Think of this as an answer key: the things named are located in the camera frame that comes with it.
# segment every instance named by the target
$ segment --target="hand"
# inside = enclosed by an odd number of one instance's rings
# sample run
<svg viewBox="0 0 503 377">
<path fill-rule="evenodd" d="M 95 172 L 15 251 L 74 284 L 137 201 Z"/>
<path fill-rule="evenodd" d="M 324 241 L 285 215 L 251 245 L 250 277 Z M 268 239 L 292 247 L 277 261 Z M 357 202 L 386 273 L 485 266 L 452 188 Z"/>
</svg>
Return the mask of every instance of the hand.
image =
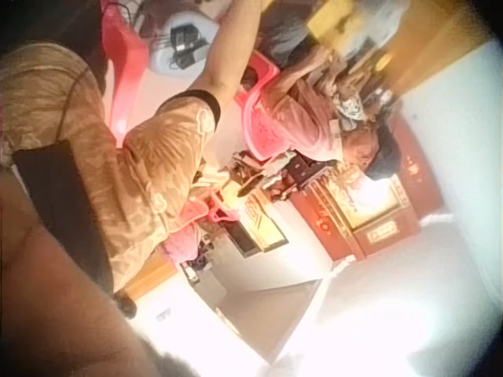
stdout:
<svg viewBox="0 0 503 377">
<path fill-rule="evenodd" d="M 303 65 L 305 69 L 315 70 L 332 58 L 332 51 L 324 46 L 318 45 L 311 49 L 304 58 Z"/>
<path fill-rule="evenodd" d="M 336 51 L 332 54 L 332 63 L 329 70 L 334 78 L 347 67 L 347 61 L 340 56 Z"/>
</svg>

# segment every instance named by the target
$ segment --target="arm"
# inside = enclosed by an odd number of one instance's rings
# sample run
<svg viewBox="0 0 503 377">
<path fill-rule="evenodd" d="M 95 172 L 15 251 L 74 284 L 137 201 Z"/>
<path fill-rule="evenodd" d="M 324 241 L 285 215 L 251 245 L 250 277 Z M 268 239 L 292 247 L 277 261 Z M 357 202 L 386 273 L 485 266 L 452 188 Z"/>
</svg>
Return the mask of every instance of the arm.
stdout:
<svg viewBox="0 0 503 377">
<path fill-rule="evenodd" d="M 12 174 L 0 173 L 0 205 L 2 352 L 13 367 L 21 375 L 157 375 L 111 300 L 40 225 Z"/>
<path fill-rule="evenodd" d="M 263 92 L 263 100 L 271 109 L 288 95 L 288 91 L 296 84 L 297 80 L 322 66 L 330 57 L 330 50 L 322 46 L 314 47 L 311 52 L 298 64 L 286 68 Z"/>
<path fill-rule="evenodd" d="M 189 88 L 213 94 L 222 108 L 234 98 L 252 54 L 262 0 L 233 0 L 211 44 L 203 73 Z"/>
</svg>

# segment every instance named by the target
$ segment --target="gold sign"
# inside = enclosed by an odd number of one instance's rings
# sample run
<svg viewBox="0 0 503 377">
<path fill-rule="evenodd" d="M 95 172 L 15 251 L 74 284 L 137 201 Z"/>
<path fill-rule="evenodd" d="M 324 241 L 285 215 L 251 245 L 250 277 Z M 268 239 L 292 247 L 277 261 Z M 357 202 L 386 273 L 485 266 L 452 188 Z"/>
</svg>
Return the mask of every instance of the gold sign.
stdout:
<svg viewBox="0 0 503 377">
<path fill-rule="evenodd" d="M 260 191 L 248 196 L 240 210 L 240 223 L 262 251 L 269 251 L 286 243 L 285 235 L 266 213 L 266 197 Z"/>
<path fill-rule="evenodd" d="M 378 243 L 380 241 L 384 241 L 394 234 L 398 233 L 398 227 L 396 226 L 396 222 L 390 220 L 385 222 L 381 226 L 375 228 L 374 230 L 367 233 L 367 240 L 369 240 L 370 244 Z"/>
<path fill-rule="evenodd" d="M 220 194 L 224 202 L 239 211 L 239 222 L 261 251 L 271 251 L 288 243 L 283 232 L 266 212 L 269 200 L 260 190 L 245 198 L 237 198 L 240 185 L 234 181 L 225 185 Z"/>
</svg>

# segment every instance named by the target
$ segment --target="red plastic chair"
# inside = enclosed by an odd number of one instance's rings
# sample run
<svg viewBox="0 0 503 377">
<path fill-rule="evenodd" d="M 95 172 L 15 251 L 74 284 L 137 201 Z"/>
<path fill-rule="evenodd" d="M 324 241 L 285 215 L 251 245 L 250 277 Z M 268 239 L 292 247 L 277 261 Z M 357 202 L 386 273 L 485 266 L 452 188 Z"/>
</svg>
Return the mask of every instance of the red plastic chair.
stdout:
<svg viewBox="0 0 503 377">
<path fill-rule="evenodd" d="M 249 65 L 257 72 L 259 81 L 248 93 L 240 90 L 236 102 L 243 109 L 243 134 L 250 152 L 258 161 L 266 161 L 290 148 L 289 143 L 275 132 L 274 121 L 260 103 L 263 87 L 276 77 L 279 69 L 256 51 L 251 55 Z"/>
<path fill-rule="evenodd" d="M 128 119 L 149 62 L 149 49 L 124 20 L 117 5 L 101 0 L 101 11 L 103 48 L 113 63 L 115 76 L 109 124 L 120 148 L 129 130 Z"/>
</svg>

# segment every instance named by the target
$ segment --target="hair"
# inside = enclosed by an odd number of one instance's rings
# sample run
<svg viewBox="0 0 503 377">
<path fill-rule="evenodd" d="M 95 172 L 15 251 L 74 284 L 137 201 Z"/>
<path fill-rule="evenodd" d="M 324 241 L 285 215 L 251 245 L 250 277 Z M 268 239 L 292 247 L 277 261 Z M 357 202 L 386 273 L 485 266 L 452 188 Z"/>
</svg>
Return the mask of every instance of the hair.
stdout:
<svg viewBox="0 0 503 377">
<path fill-rule="evenodd" d="M 377 129 L 379 151 L 365 171 L 365 175 L 374 181 L 390 178 L 400 171 L 402 152 L 397 141 L 391 134 L 387 125 Z"/>
<path fill-rule="evenodd" d="M 162 377 L 199 377 L 197 373 L 186 362 L 170 355 L 169 353 L 160 354 L 149 341 L 139 336 L 141 343 L 147 351 L 149 359 L 156 366 L 157 371 Z"/>
</svg>

